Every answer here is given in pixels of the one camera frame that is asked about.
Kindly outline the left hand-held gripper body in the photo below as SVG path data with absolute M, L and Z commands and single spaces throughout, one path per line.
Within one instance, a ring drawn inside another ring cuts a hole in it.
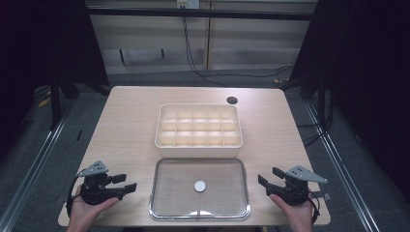
M 79 172 L 78 176 L 84 179 L 80 190 L 80 196 L 84 202 L 90 205 L 98 205 L 112 197 L 123 198 L 124 188 L 106 187 L 112 184 L 111 178 L 113 177 L 109 176 L 107 172 L 108 168 L 101 160 L 97 160 Z

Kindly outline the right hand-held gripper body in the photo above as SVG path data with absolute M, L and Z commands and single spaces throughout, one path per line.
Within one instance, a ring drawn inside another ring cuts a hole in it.
M 308 200 L 309 188 L 308 183 L 327 184 L 328 180 L 301 165 L 283 171 L 285 173 L 284 187 L 273 185 L 275 195 L 279 196 L 285 203 L 290 206 L 299 206 Z

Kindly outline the person's right hand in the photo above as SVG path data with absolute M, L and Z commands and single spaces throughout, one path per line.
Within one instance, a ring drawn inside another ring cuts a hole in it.
M 290 206 L 275 194 L 271 194 L 270 198 L 284 212 L 293 232 L 312 232 L 313 207 L 309 202 L 299 206 Z

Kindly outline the person's left hand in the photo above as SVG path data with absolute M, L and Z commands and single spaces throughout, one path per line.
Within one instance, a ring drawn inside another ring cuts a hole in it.
M 66 232 L 87 232 L 99 215 L 119 202 L 117 197 L 112 197 L 98 205 L 90 205 L 79 196 L 81 187 L 77 188 L 76 197 L 73 199 L 69 225 Z

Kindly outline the clear plastic lid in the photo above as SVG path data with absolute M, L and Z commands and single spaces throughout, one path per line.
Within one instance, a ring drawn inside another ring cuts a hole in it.
M 149 203 L 155 220 L 243 220 L 250 214 L 238 159 L 161 159 Z

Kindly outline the cream compartment storage box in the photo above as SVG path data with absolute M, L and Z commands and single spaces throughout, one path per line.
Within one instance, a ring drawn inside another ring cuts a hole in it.
M 236 158 L 243 145 L 237 107 L 164 104 L 159 111 L 155 145 L 162 158 Z

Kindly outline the black metal stand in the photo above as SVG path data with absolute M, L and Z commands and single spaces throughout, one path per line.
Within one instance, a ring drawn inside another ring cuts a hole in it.
M 50 85 L 50 99 L 52 111 L 52 121 L 50 129 L 53 131 L 61 120 L 60 93 L 57 83 L 52 83 Z

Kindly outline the dark curtain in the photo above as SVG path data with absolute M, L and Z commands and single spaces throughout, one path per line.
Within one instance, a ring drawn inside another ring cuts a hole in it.
M 0 159 L 15 143 L 34 91 L 108 84 L 85 0 L 0 0 Z
M 317 0 L 291 77 L 325 86 L 410 201 L 410 0 Z

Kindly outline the black horizontal bar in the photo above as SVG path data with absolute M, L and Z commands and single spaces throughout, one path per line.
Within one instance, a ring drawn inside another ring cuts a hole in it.
M 247 12 L 225 10 L 190 10 L 190 9 L 140 9 L 140 8 L 108 8 L 88 7 L 89 15 L 135 15 L 135 16 L 178 16 L 178 17 L 208 17 L 208 18 L 240 18 L 311 21 L 315 14 Z

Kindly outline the metal floor rail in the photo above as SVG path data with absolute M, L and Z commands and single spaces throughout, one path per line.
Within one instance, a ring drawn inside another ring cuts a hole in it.
M 340 153 L 337 150 L 336 145 L 334 144 L 333 139 L 330 134 L 319 125 L 319 115 L 314 105 L 311 102 L 306 103 L 307 113 L 310 120 L 314 124 L 317 133 L 323 144 L 336 172 L 339 176 L 343 187 L 345 188 L 347 195 L 365 229 L 366 232 L 381 232 L 380 228 L 365 202 L 363 196 L 359 192 L 355 182 L 353 181 L 347 167 L 345 166 L 343 159 L 340 156 Z
M 47 134 L 41 150 L 37 153 L 33 164 L 31 165 L 22 183 L 19 185 L 15 196 L 8 204 L 4 214 L 0 217 L 0 232 L 12 232 L 17 218 L 20 215 L 33 186 L 36 184 L 71 111 L 72 108 L 68 107 L 61 118 L 57 121 L 54 128 Z

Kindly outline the white wall socket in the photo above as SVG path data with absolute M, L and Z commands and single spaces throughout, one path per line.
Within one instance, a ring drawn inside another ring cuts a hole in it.
M 176 5 L 178 9 L 192 9 L 192 10 L 200 9 L 199 0 L 176 0 Z

